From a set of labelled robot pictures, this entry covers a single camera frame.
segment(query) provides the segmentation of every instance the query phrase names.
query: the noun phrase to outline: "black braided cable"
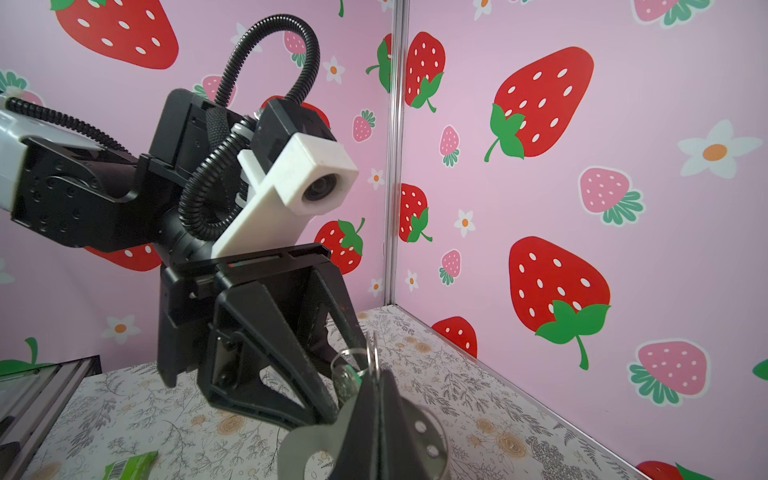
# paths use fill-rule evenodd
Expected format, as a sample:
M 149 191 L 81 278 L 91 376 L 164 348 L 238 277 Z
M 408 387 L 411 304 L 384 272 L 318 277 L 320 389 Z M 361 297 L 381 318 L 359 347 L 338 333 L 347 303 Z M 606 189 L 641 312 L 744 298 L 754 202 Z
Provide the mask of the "black braided cable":
M 250 117 L 244 117 L 240 123 L 250 130 L 256 128 L 256 121 Z M 248 139 L 237 132 L 231 132 L 187 180 L 179 199 L 179 218 L 193 237 L 206 241 L 216 240 L 243 210 L 233 204 L 227 216 L 218 220 L 209 215 L 205 200 L 222 174 L 237 163 L 237 155 L 247 148 L 248 144 Z
M 36 118 L 37 120 L 47 121 L 48 123 L 58 125 L 59 127 L 69 128 L 70 130 L 74 130 L 106 148 L 128 153 L 128 150 L 125 147 L 120 145 L 118 141 L 103 131 L 99 130 L 91 124 L 85 123 L 83 120 L 70 117 L 67 114 L 62 114 L 60 111 L 41 107 L 40 105 L 35 105 L 28 101 L 22 100 L 21 98 L 9 98 L 5 103 L 5 108 L 26 117 Z
M 224 107 L 229 104 L 235 81 L 246 58 L 260 41 L 277 31 L 292 31 L 304 39 L 306 60 L 299 78 L 285 96 L 286 100 L 296 102 L 299 105 L 304 102 L 306 96 L 310 94 L 320 68 L 319 42 L 315 32 L 304 20 L 293 15 L 280 14 L 259 20 L 237 42 L 230 60 L 227 62 L 227 67 L 224 69 L 224 75 L 222 75 L 219 90 L 216 93 L 216 104 Z

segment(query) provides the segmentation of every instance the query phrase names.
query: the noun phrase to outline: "strawberry wallpaper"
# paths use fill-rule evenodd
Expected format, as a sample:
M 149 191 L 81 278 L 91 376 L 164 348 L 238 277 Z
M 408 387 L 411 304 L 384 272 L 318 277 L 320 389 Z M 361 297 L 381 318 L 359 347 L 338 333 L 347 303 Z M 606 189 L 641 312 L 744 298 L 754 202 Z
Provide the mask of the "strawberry wallpaper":
M 766 18 L 411 2 L 397 303 L 653 480 L 768 477 Z
M 317 34 L 322 64 L 305 105 L 360 170 L 347 201 L 311 220 L 300 242 L 333 238 L 333 261 L 355 308 L 381 306 L 389 96 L 366 74 L 391 32 L 392 10 L 381 3 L 13 2 L 0 15 L 0 39 L 14 45 L 0 56 L 0 88 L 19 88 L 27 101 L 87 121 L 137 156 L 149 148 L 168 93 L 186 88 L 212 98 L 240 36 L 276 13 L 300 16 Z M 245 114 L 285 95 L 305 57 L 295 35 L 263 40 L 230 108 Z M 89 250 L 60 247 L 7 215 L 0 219 L 0 373 L 95 354 L 104 371 L 156 358 L 160 259 L 153 247 Z

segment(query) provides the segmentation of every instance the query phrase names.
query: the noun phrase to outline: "table surface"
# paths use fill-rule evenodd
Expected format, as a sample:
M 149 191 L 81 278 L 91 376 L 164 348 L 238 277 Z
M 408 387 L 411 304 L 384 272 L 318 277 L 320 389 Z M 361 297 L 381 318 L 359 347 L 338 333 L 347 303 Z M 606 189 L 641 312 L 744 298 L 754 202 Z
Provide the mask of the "table surface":
M 382 367 L 395 373 L 401 394 L 444 425 L 454 480 L 645 478 L 398 307 L 358 319 L 366 334 L 376 332 Z M 345 348 L 332 324 L 329 342 Z M 195 375 L 182 374 L 167 389 L 148 363 L 84 379 L 24 479 L 102 478 L 110 463 L 152 451 L 159 456 L 150 480 L 277 478 L 277 449 L 287 431 L 211 408 Z M 274 372 L 263 378 L 293 394 Z M 306 478 L 322 480 L 332 469 L 333 460 L 319 453 L 307 463 Z

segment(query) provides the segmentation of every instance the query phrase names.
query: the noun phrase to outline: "red strawberry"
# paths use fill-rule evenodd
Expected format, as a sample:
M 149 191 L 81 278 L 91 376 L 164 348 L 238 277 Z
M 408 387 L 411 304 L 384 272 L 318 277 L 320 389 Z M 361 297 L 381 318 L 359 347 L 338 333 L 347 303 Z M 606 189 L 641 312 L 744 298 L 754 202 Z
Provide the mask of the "red strawberry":
M 568 47 L 521 68 L 496 93 L 491 131 L 508 157 L 537 157 L 560 139 L 592 79 L 594 61 Z
M 371 138 L 373 128 L 376 126 L 376 117 L 372 111 L 363 110 L 360 115 L 355 117 L 352 124 L 352 135 L 357 143 Z
M 452 316 L 432 325 L 432 329 L 469 355 L 478 358 L 478 337 L 475 329 L 465 319 Z
M 106 57 L 164 70 L 179 54 L 160 0 L 51 0 L 51 10 L 77 43 Z
M 712 480 L 678 464 L 673 466 L 664 462 L 643 462 L 637 469 L 648 475 L 651 480 Z
M 196 84 L 193 90 L 196 95 L 202 98 L 216 101 L 216 93 L 219 91 L 220 84 L 221 75 L 208 75 L 199 84 Z M 232 95 L 230 95 L 230 103 L 227 104 L 227 107 L 232 105 L 232 100 L 235 99 L 235 92 L 237 92 L 237 86 L 232 87 Z
M 630 186 L 629 176 L 622 171 L 589 167 L 579 177 L 581 204 L 590 214 L 601 215 L 606 225 L 635 223 L 645 206 L 641 202 L 643 194 L 630 191 Z
M 264 101 L 264 103 L 262 103 L 262 104 L 261 104 L 261 108 L 264 108 L 264 107 L 266 107 L 266 104 L 270 103 L 270 100 L 272 100 L 273 98 L 285 98 L 285 97 L 284 97 L 284 96 L 282 96 L 282 95 L 273 95 L 273 96 L 271 96 L 271 97 L 267 98 L 267 99 Z M 326 125 L 326 126 L 329 128 L 329 129 L 331 128 L 331 122 L 328 120 L 328 117 L 327 117 L 327 116 L 326 116 L 326 115 L 323 113 L 323 111 L 322 111 L 322 110 L 320 110 L 318 107 L 316 107 L 316 106 L 314 106 L 314 105 L 312 105 L 312 104 L 308 104 L 308 103 L 306 103 L 306 102 L 302 103 L 302 104 L 301 104 L 301 106 L 302 106 L 302 107 L 304 107 L 304 108 L 309 108 L 311 111 L 317 112 L 317 114 L 320 116 L 320 119 L 323 121 L 323 123 L 324 123 L 324 124 L 325 124 L 325 125 Z
M 462 272 L 462 255 L 458 250 L 451 250 L 442 256 L 440 278 L 446 286 L 450 286 L 454 279 Z
M 400 240 L 412 243 L 423 235 L 431 242 L 432 238 L 424 235 L 429 223 L 427 196 L 420 188 L 408 184 L 402 184 L 400 193 Z
M 136 272 L 148 272 L 163 263 L 163 261 L 160 260 L 160 256 L 157 255 L 157 252 L 154 251 L 154 248 L 149 243 L 147 245 L 140 245 L 139 247 L 119 250 L 112 253 L 100 252 L 95 248 L 90 247 L 85 247 L 85 249 L 94 255 L 98 255 L 101 258 L 111 261 L 115 265 Z
M 379 81 L 382 86 L 389 93 L 389 89 L 392 83 L 392 34 L 390 33 L 379 44 L 379 49 L 376 51 L 376 58 L 379 60 L 378 65 L 366 68 L 366 74 L 370 74 L 375 68 L 379 69 Z
M 458 134 L 451 125 L 442 131 L 440 154 L 442 155 L 442 163 L 446 167 L 453 167 L 458 163 Z
M 426 102 L 437 111 L 429 98 L 437 93 L 445 70 L 445 49 L 429 33 L 421 31 L 411 42 L 406 62 L 406 103 L 421 108 Z
M 523 325 L 553 343 L 575 338 L 581 349 L 579 366 L 588 369 L 581 336 L 603 328 L 611 301 L 600 272 L 547 240 L 526 237 L 509 251 L 509 287 Z
M 663 340 L 637 348 L 629 380 L 637 394 L 658 406 L 680 405 L 683 397 L 701 396 L 709 382 L 709 356 L 688 340 Z
M 298 65 L 299 68 L 303 67 L 306 61 L 306 44 L 301 35 L 287 31 L 283 36 L 283 43 L 286 46 L 286 50 L 290 52 L 290 59 L 293 60 L 293 63 Z
M 339 267 L 342 275 L 346 275 L 360 265 L 362 238 L 357 233 L 365 222 L 366 219 L 363 218 L 357 230 L 350 222 L 341 220 L 328 222 L 317 232 L 315 243 L 321 243 L 331 251 L 331 261 Z
M 697 12 L 712 6 L 712 0 L 630 0 L 637 23 L 659 22 L 662 28 L 688 23 Z
M 5 74 L 0 71 L 0 90 L 7 91 L 9 94 L 19 94 L 22 100 L 42 107 L 43 100 L 36 94 L 26 90 L 26 88 L 27 81 L 24 78 L 17 77 L 16 73 L 10 70 L 5 72 Z

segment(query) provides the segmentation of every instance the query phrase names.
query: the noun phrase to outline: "green wrapper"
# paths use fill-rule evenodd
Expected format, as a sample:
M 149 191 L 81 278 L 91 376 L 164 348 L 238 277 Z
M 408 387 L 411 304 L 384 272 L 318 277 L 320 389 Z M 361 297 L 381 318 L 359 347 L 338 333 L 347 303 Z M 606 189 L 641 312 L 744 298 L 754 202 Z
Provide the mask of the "green wrapper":
M 156 457 L 157 452 L 148 452 L 111 463 L 104 470 L 104 480 L 147 480 Z

